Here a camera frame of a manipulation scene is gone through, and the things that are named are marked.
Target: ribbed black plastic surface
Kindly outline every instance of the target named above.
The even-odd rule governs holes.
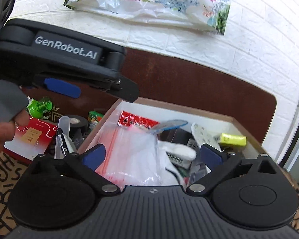
[[[101,200],[95,212],[75,227],[32,231],[17,227],[8,239],[299,239],[289,226],[249,231],[226,223],[204,198],[179,186],[127,187]]]

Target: white box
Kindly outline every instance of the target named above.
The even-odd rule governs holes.
[[[211,135],[220,133],[244,135],[247,137],[247,145],[243,149],[245,158],[255,159],[259,154],[266,154],[260,143],[233,117],[145,98],[138,98],[134,103],[117,100],[83,142],[78,153],[82,154],[96,145],[102,133],[100,131],[117,124],[122,111],[158,122],[187,120],[189,124],[182,129],[188,132],[191,132],[191,124],[195,122],[203,126]]]

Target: white plastic bag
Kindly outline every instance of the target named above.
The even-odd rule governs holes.
[[[224,34],[229,0],[65,0],[71,9]]]

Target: red packet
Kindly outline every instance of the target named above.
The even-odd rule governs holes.
[[[138,125],[151,129],[156,124],[159,124],[159,122],[123,111],[117,125],[126,127],[129,127],[130,125]]]
[[[31,117],[27,127],[16,127],[14,139],[5,143],[4,151],[13,157],[16,154],[32,161],[38,154],[45,152],[55,136],[56,129],[54,124]]]

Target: round black disc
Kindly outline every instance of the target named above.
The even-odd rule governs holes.
[[[17,183],[8,206],[17,224],[52,229],[80,221],[94,202],[93,190],[79,180],[36,174]]]
[[[225,218],[252,228],[288,224],[299,205],[298,195],[286,179],[266,173],[227,180],[214,189],[212,200]]]

